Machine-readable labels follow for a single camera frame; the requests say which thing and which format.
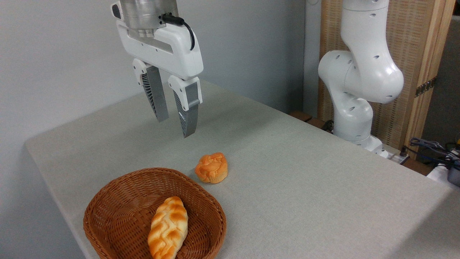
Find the wicker basket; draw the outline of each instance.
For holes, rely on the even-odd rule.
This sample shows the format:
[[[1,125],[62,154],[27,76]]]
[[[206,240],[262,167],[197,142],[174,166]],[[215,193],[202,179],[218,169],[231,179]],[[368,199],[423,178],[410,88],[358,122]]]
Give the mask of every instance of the wicker basket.
[[[182,199],[189,216],[188,235],[176,258],[215,258],[227,231],[222,207],[196,182],[167,168],[142,169],[104,186],[86,208],[86,237],[101,258],[151,259],[150,222],[171,196]]]

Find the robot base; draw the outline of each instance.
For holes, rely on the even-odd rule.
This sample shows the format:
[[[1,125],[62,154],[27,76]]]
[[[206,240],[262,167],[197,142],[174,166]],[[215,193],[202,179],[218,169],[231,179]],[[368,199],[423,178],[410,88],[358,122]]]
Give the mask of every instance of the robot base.
[[[380,139],[370,135],[368,138],[360,141],[350,141],[351,143],[361,146],[372,153],[375,153],[384,158],[388,158],[388,152],[383,148],[382,141]]]

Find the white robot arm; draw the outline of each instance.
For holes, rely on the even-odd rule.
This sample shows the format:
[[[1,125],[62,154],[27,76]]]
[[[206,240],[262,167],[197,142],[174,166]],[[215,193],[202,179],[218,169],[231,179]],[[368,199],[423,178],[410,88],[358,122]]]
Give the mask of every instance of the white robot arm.
[[[111,6],[125,50],[158,121],[169,118],[159,69],[171,74],[169,86],[184,137],[195,132],[198,105],[203,102],[200,46],[192,29],[177,17],[176,0],[120,0]]]
[[[382,142],[370,135],[373,111],[367,101],[389,103],[404,83],[386,43],[388,3],[344,0],[341,36],[350,52],[330,51],[318,67],[334,105],[334,135],[382,156]]]

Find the bread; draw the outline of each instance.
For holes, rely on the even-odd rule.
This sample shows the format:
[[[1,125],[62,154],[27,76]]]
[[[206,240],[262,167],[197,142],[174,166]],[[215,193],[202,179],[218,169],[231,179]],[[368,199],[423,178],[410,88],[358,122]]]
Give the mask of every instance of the bread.
[[[156,210],[147,239],[154,259],[174,259],[188,231],[187,211],[182,200],[170,197]]]
[[[228,175],[227,159],[222,153],[204,155],[195,167],[195,174],[203,182],[221,182]]]

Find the metal hinge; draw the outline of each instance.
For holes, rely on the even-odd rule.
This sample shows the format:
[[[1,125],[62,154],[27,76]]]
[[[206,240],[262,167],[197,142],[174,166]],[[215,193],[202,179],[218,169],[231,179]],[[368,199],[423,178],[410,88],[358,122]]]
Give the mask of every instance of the metal hinge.
[[[426,91],[430,90],[431,88],[433,88],[434,84],[436,83],[436,79],[437,79],[437,77],[434,77],[430,81],[428,81],[428,82],[422,84],[421,86],[417,87],[417,90],[415,91],[415,97],[418,97],[421,94],[423,94],[424,92],[426,92]]]

